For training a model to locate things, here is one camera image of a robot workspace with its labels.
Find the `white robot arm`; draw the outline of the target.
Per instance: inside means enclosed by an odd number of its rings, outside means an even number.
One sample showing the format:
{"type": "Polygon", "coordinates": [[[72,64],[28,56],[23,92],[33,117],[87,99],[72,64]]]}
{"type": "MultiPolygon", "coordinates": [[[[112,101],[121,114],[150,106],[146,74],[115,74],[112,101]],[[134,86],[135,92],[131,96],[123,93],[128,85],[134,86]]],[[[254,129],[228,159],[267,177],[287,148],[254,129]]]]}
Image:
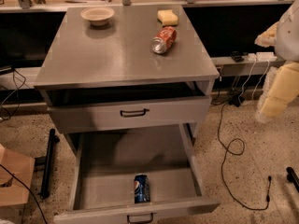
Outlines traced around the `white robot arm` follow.
{"type": "Polygon", "coordinates": [[[271,67],[265,77],[255,118],[266,123],[278,117],[299,95],[299,0],[258,35],[255,44],[273,46],[276,55],[285,61],[280,68],[271,67]]]}

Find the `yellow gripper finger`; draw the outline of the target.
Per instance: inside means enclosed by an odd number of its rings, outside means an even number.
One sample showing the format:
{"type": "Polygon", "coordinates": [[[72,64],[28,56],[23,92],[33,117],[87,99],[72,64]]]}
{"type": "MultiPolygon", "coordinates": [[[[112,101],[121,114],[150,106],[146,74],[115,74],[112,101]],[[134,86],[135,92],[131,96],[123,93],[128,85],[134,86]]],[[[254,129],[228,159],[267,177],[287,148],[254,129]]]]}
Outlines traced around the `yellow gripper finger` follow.
{"type": "Polygon", "coordinates": [[[285,62],[280,68],[271,67],[265,77],[255,118],[261,123],[280,116],[299,95],[299,63],[285,62]]]}
{"type": "Polygon", "coordinates": [[[278,22],[275,22],[266,31],[257,36],[254,44],[264,48],[274,47],[276,45],[277,28],[278,22]]]}

